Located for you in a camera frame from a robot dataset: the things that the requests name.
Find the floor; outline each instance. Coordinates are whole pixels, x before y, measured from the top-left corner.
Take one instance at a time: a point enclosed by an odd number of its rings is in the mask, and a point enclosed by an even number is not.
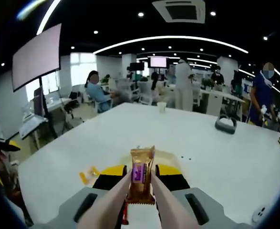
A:
[[[97,116],[93,107],[88,104],[81,104],[79,107],[75,108],[73,110],[73,115],[74,117],[82,118],[84,121]],[[19,163],[22,163],[37,151],[34,140],[31,137],[21,140],[20,135],[15,135],[11,140],[14,140],[21,148],[20,151],[11,154],[11,161],[18,160]],[[40,139],[41,147],[48,144],[49,142],[49,140]]]

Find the blue shirt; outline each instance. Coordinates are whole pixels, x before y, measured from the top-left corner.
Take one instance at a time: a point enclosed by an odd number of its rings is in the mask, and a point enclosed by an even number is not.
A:
[[[110,109],[110,95],[105,95],[103,89],[99,85],[88,82],[86,92],[93,100],[100,103],[99,112],[108,111]]]
[[[259,107],[265,105],[267,113],[269,113],[272,102],[272,84],[266,84],[264,77],[259,73],[253,80],[253,87],[256,88],[254,96],[259,103]],[[248,118],[256,125],[262,125],[262,121],[259,120],[259,112],[253,104],[251,104]]]

